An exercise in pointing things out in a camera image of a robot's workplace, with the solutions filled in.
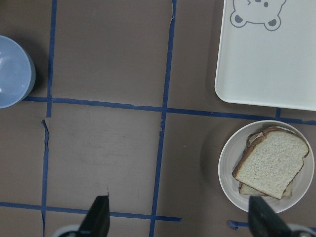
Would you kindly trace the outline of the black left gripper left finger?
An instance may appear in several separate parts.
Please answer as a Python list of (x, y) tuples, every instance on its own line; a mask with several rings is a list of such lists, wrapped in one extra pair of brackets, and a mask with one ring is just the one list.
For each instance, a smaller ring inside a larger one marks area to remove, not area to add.
[(110, 228), (109, 197), (97, 196), (78, 229), (79, 237), (106, 237)]

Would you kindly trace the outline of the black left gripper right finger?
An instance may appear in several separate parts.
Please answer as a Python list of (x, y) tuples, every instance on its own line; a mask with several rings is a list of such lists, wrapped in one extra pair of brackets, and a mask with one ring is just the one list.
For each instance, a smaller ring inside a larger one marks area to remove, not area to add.
[(251, 196), (248, 227), (253, 237), (290, 237), (291, 229), (259, 196)]

